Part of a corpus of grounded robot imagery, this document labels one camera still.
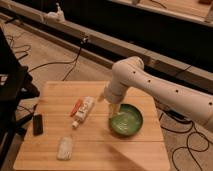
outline chair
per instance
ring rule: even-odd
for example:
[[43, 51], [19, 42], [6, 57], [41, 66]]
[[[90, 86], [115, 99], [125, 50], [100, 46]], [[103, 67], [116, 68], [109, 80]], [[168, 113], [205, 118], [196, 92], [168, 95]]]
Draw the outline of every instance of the chair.
[[16, 120], [15, 111], [22, 99], [39, 96], [32, 84], [28, 67], [21, 66], [0, 29], [0, 74], [7, 75], [4, 84], [0, 77], [0, 170], [16, 133], [25, 135], [23, 124], [32, 119], [29, 114]]

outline green bowl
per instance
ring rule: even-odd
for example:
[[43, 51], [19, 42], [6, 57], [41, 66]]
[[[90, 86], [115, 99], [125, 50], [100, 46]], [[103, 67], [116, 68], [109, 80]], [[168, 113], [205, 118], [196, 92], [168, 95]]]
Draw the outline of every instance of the green bowl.
[[117, 115], [109, 119], [110, 128], [124, 136], [131, 136], [137, 133], [143, 124], [141, 112], [130, 104], [121, 104]]

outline gray floor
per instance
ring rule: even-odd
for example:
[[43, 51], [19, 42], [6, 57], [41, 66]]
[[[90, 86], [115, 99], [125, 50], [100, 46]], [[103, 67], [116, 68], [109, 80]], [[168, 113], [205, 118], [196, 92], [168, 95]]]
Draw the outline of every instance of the gray floor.
[[[42, 37], [38, 37], [33, 33], [23, 30], [12, 24], [4, 25], [5, 35], [18, 36], [24, 32], [20, 38], [15, 38], [15, 46], [30, 44], [32, 49], [29, 55], [21, 60], [23, 65], [28, 65], [29, 68], [33, 68], [37, 65], [51, 62], [51, 61], [70, 61], [76, 57], [76, 54], [72, 51], [64, 49], [52, 42], [45, 40]], [[48, 67], [43, 67], [32, 72], [34, 78], [34, 84], [41, 90], [44, 83], [48, 80], [61, 80], [65, 73], [70, 69], [69, 65], [51, 65]], [[77, 67], [69, 75], [67, 80], [109, 80], [111, 78], [111, 71], [104, 66], [101, 66], [91, 60], [88, 60], [81, 56], [79, 58]], [[32, 108], [34, 104], [37, 103], [38, 99], [23, 101], [22, 105], [27, 108]], [[161, 125], [172, 130], [186, 130], [188, 126], [182, 126], [172, 121], [168, 117], [163, 117], [161, 120]], [[209, 139], [213, 140], [213, 134], [207, 132], [206, 130], [198, 127], [198, 129], [203, 132]], [[175, 134], [163, 130], [165, 144], [168, 151], [169, 159], [171, 161], [171, 170], [175, 170], [172, 164], [172, 152], [174, 149], [180, 146], [186, 146], [187, 134]], [[15, 161], [17, 152], [21, 144], [21, 138], [19, 136], [15, 137], [15, 140], [11, 146], [7, 159], [5, 160], [2, 171], [11, 171], [13, 163]], [[190, 147], [201, 150], [206, 147], [206, 141], [203, 140], [198, 135], [192, 135], [189, 140]], [[192, 152], [203, 170], [211, 171], [213, 170], [212, 156], [213, 147], [210, 146], [209, 150], [206, 152]], [[200, 170], [196, 163], [190, 157], [189, 152], [186, 149], [177, 151], [175, 154], [175, 162], [178, 168], [182, 171], [197, 171]]]

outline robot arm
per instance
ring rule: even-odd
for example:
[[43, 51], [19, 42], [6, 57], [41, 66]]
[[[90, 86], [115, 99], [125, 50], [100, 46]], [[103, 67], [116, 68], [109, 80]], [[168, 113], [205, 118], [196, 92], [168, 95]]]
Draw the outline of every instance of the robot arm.
[[116, 62], [112, 67], [113, 78], [104, 90], [108, 102], [119, 104], [128, 88], [135, 87], [213, 132], [212, 95], [154, 77], [143, 69], [139, 57]]

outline table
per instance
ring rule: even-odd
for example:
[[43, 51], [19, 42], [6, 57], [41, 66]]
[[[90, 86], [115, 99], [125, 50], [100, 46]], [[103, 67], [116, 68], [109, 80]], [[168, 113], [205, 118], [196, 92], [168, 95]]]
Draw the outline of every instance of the table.
[[[47, 82], [36, 113], [43, 115], [44, 133], [33, 136], [30, 124], [17, 155], [14, 169], [127, 171], [170, 169], [153, 98], [130, 88], [124, 103], [137, 107], [144, 124], [132, 137], [121, 138], [108, 128], [108, 102], [97, 99], [107, 82]], [[71, 127], [70, 111], [79, 98], [96, 98], [95, 106], [77, 130]], [[72, 136], [73, 154], [69, 161], [56, 159], [61, 137]]]

